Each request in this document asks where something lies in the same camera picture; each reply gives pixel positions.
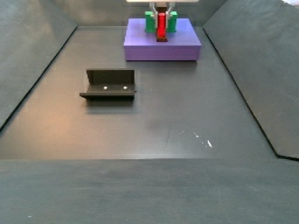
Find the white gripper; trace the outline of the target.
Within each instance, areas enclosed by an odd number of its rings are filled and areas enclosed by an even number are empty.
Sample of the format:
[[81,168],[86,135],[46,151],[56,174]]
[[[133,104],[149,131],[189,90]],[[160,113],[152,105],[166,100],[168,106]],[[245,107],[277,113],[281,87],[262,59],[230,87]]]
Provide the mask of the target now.
[[128,3],[149,3],[149,9],[153,13],[153,27],[157,28],[157,10],[154,8],[154,3],[168,3],[166,11],[165,11],[165,29],[168,29],[169,19],[172,16],[172,11],[174,7],[174,3],[197,3],[200,0],[125,0]]

